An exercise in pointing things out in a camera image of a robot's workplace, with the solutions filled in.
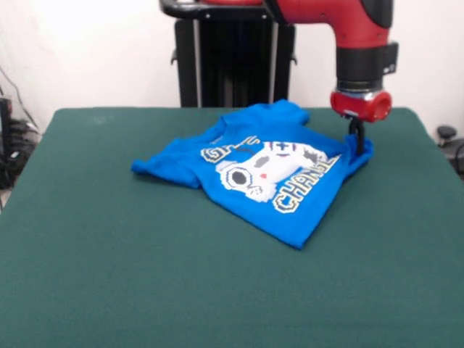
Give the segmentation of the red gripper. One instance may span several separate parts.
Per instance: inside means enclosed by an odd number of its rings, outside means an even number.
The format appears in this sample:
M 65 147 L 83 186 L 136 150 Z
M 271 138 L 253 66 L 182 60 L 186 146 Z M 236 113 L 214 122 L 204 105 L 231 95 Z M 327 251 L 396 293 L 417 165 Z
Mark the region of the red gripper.
M 366 94 L 331 93 L 331 107 L 341 116 L 350 117 L 349 134 L 356 135 L 357 155 L 364 153 L 364 122 L 384 120 L 392 109 L 391 94 L 386 91 Z

